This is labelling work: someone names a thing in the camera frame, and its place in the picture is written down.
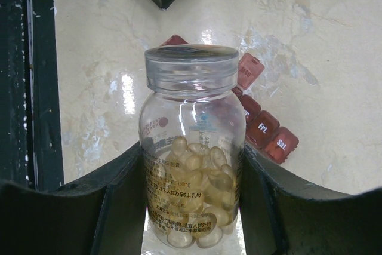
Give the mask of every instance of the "red pill box compartment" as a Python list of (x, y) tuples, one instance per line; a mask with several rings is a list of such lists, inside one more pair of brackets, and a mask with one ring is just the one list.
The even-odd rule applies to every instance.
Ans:
[(258, 58), (250, 53), (245, 53), (239, 61), (238, 86), (246, 90), (260, 76), (265, 67)]
[(295, 150), (298, 138), (287, 128), (278, 128), (262, 151), (277, 164), (282, 164), (288, 155)]
[(280, 122), (274, 116), (266, 110), (262, 110), (247, 127), (246, 138), (255, 148), (259, 149), (272, 137), (279, 126)]
[(238, 86), (233, 88), (232, 91), (238, 98), (243, 95), (243, 91)]
[(261, 112), (261, 106), (249, 95), (243, 95), (239, 100), (244, 108), (245, 121), (248, 126)]

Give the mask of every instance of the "clear plastic lid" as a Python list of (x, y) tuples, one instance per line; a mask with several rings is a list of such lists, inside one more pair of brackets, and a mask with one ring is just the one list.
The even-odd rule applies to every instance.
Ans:
[(238, 51), (217, 45), (174, 45), (145, 52), (147, 86), (179, 96), (231, 90), (238, 80)]

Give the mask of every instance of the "marble surface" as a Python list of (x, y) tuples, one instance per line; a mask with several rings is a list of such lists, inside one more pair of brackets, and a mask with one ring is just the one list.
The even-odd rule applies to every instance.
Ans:
[(144, 51), (176, 33), (265, 65), (246, 93), (299, 137), (283, 167), (350, 194), (382, 185), (380, 0), (54, 1), (66, 182), (138, 140)]

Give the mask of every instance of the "supplement bottle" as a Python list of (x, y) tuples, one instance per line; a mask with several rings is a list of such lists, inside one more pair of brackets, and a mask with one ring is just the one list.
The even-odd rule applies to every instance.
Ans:
[(231, 91), (238, 52), (176, 45), (145, 52), (140, 143), (150, 224), (174, 248), (210, 248), (236, 224), (245, 115)]

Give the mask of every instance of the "transparent bottle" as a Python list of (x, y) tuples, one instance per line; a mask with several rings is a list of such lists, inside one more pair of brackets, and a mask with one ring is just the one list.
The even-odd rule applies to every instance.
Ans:
[(150, 224), (174, 248), (210, 248), (236, 224), (245, 115), (231, 91), (238, 52), (214, 45), (147, 50), (140, 142)]

